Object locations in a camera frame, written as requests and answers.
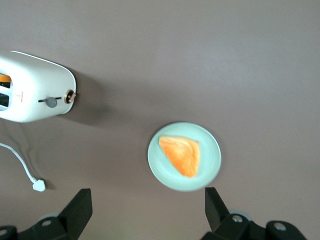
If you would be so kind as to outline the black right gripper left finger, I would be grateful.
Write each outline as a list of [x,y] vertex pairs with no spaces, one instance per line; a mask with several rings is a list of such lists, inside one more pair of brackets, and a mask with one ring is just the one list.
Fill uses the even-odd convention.
[[2,240],[77,240],[93,214],[92,193],[83,188],[57,215],[48,216],[18,232],[14,225],[0,227]]

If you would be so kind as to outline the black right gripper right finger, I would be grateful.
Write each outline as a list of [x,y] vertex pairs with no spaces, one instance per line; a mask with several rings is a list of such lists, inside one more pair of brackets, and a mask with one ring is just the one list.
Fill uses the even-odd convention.
[[214,187],[205,188],[205,215],[211,231],[203,240],[305,240],[306,237],[293,224],[269,221],[265,227],[240,213],[230,213]]

